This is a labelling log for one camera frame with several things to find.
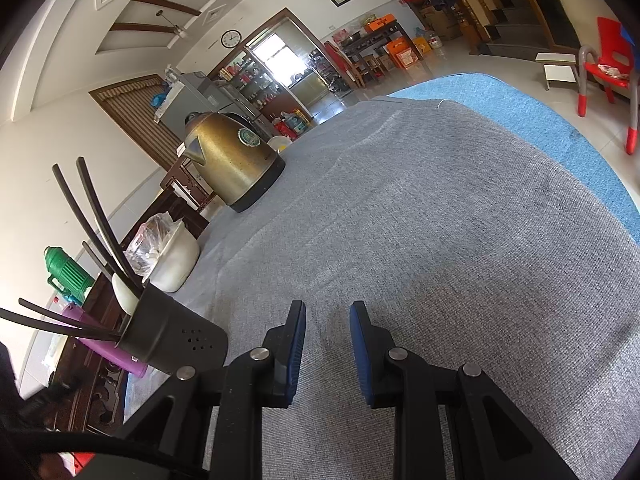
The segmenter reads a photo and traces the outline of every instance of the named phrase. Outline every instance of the window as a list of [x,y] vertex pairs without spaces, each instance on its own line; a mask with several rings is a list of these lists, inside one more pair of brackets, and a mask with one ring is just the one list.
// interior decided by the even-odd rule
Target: window
[[292,83],[291,78],[295,74],[302,74],[307,69],[305,62],[296,56],[277,34],[271,34],[254,48],[254,52],[284,86]]

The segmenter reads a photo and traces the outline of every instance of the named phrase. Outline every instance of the wall clock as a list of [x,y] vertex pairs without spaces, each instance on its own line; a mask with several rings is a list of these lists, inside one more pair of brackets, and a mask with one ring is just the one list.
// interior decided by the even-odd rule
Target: wall clock
[[227,48],[235,48],[242,40],[242,34],[238,30],[228,30],[222,35],[222,45]]

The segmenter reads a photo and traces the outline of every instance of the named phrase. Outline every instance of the kettle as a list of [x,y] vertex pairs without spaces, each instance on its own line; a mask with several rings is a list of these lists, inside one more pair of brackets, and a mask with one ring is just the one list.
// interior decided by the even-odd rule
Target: kettle
[[183,155],[238,213],[253,205],[285,167],[280,155],[250,125],[217,112],[190,114],[186,124]]

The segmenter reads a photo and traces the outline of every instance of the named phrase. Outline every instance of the gray tablecloth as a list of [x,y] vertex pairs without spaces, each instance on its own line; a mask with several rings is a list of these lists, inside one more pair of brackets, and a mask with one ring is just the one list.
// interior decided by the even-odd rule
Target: gray tablecloth
[[[229,359],[306,303],[298,394],[264,413],[265,478],[391,478],[354,300],[428,362],[480,364],[581,479],[613,477],[640,436],[640,252],[588,189],[452,101],[360,103],[283,158],[254,206],[212,220],[176,294],[227,331]],[[129,409],[162,380],[133,380]]]

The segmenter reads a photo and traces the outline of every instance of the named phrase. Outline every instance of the white stool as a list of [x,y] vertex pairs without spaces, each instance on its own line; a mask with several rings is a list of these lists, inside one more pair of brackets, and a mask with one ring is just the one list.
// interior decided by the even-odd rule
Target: white stool
[[540,52],[536,56],[536,63],[542,63],[545,69],[546,89],[549,90],[549,81],[566,81],[578,83],[578,73],[575,69],[574,54],[555,54],[553,52]]

